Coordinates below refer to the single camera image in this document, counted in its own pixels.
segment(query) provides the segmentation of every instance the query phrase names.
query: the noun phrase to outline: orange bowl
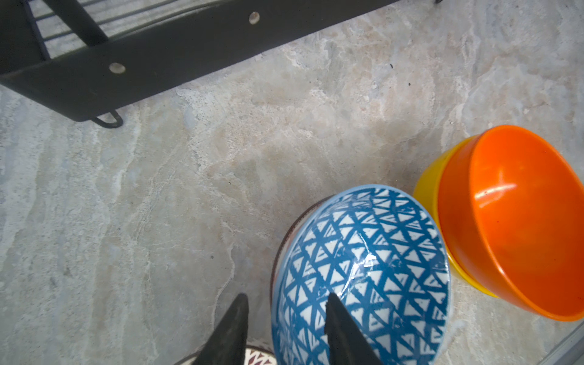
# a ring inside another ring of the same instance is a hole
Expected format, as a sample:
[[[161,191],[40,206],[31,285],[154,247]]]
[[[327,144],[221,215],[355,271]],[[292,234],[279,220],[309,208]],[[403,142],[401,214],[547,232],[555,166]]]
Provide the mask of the orange bowl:
[[[584,317],[584,186],[548,142],[515,126],[474,137],[444,169],[438,212],[474,280],[531,312]]]

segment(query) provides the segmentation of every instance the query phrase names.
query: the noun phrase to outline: wire rack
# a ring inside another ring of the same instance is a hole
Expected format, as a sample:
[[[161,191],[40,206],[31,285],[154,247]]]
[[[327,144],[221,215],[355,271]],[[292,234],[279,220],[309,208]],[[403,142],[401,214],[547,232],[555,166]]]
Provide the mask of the wire rack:
[[[227,0],[86,0],[79,2],[111,39],[200,11]],[[42,0],[30,0],[31,21],[46,53],[55,58],[85,44]]]

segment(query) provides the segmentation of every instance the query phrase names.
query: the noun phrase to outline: metal wire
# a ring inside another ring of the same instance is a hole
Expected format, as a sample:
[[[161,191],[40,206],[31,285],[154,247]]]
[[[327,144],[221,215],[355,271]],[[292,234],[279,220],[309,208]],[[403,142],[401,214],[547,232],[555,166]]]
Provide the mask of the metal wire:
[[[93,4],[96,4],[98,2],[102,2],[102,1],[105,1],[105,0],[89,0],[89,1],[81,3],[81,6],[89,6],[89,5],[93,5]],[[35,20],[38,22],[39,20],[48,19],[48,18],[51,18],[53,16],[55,16],[55,13],[50,12],[50,13],[46,13],[46,14],[38,16],[37,18],[35,18]]]
[[[134,16],[134,15],[137,15],[137,14],[140,14],[140,13],[143,13],[143,12],[146,12],[146,11],[150,11],[150,10],[159,8],[161,6],[165,6],[165,5],[171,4],[171,3],[176,2],[176,1],[178,1],[178,0],[164,0],[164,1],[159,2],[157,4],[153,4],[153,5],[150,5],[150,6],[145,6],[144,8],[140,8],[140,9],[137,9],[137,10],[134,10],[134,11],[131,11],[131,12],[127,12],[127,13],[124,13],[124,14],[121,14],[121,15],[113,16],[111,18],[107,18],[107,19],[100,20],[99,22],[97,22],[97,24],[98,25],[104,25],[104,24],[107,24],[107,23],[115,22],[116,20],[121,20],[121,19],[127,18],[129,16]],[[146,23],[140,24],[140,25],[138,25],[136,27],[132,27],[130,29],[124,30],[124,31],[122,31],[120,33],[116,33],[116,34],[113,35],[113,37],[119,37],[119,36],[122,36],[122,35],[125,35],[125,34],[128,34],[128,33],[132,33],[132,32],[135,32],[136,30],[139,30],[139,29],[142,29],[142,28],[145,28],[145,27],[154,25],[154,24],[159,23],[159,22],[163,22],[164,20],[168,20],[168,19],[171,19],[171,18],[175,18],[175,17],[177,17],[179,15],[182,15],[182,14],[185,14],[185,13],[193,12],[193,11],[196,11],[196,10],[199,10],[199,9],[203,9],[203,8],[208,8],[209,6],[215,6],[215,5],[218,5],[218,4],[221,4],[221,3],[224,3],[224,2],[228,2],[228,1],[231,1],[231,0],[217,0],[217,1],[212,1],[212,2],[208,2],[208,3],[204,3],[204,4],[198,4],[198,5],[195,5],[195,6],[191,6],[189,8],[182,9],[182,10],[176,11],[174,13],[167,14],[165,16],[161,16],[160,18],[156,18],[154,20],[150,20],[149,22],[146,22]],[[57,38],[60,38],[60,37],[68,36],[69,34],[73,34],[73,31],[72,30],[67,30],[67,31],[64,31],[64,32],[61,32],[61,33],[56,33],[56,34],[53,34],[51,36],[44,37],[43,38],[43,41],[47,42],[47,41],[54,40],[54,39],[57,39]]]
[[[146,22],[146,23],[140,24],[140,25],[138,25],[136,27],[133,27],[133,28],[124,30],[124,31],[122,31],[120,33],[116,33],[111,38],[121,37],[121,36],[124,36],[126,34],[129,34],[129,33],[135,32],[137,30],[140,30],[142,28],[149,27],[149,26],[154,25],[156,23],[160,23],[160,22],[163,22],[165,20],[175,18],[175,17],[177,17],[179,15],[186,14],[186,13],[190,13],[190,12],[193,12],[193,11],[196,11],[196,10],[199,10],[199,9],[203,9],[203,8],[208,8],[208,7],[211,7],[211,6],[216,6],[216,5],[223,4],[223,3],[226,3],[226,2],[229,2],[229,1],[232,1],[232,0],[218,0],[218,1],[208,2],[206,4],[200,4],[200,5],[191,6],[190,8],[187,8],[187,9],[184,9],[184,10],[181,10],[181,11],[178,11],[178,12],[170,13],[170,14],[165,15],[163,17],[160,17],[158,19],[151,20],[150,22]]]

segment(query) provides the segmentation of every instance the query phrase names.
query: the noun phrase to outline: blue patterned bowl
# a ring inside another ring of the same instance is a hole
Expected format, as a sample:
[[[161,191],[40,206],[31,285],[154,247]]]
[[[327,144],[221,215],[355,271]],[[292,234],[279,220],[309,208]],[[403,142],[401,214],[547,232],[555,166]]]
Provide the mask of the blue patterned bowl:
[[[324,325],[331,292],[384,364],[431,363],[451,295],[444,243],[427,211],[401,190],[365,185],[312,213],[274,283],[278,364],[328,365]]]

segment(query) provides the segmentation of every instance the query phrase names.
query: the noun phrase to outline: stone tile floor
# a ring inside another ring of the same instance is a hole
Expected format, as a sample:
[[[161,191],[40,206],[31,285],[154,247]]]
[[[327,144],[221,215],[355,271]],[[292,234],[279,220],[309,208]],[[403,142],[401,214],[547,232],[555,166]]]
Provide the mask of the stone tile floor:
[[[517,124],[584,177],[582,0],[402,0],[136,104],[118,130],[0,89],[0,363],[172,364],[239,292],[270,342],[272,260],[315,201],[413,190]],[[436,364],[536,364],[575,323],[454,278]]]

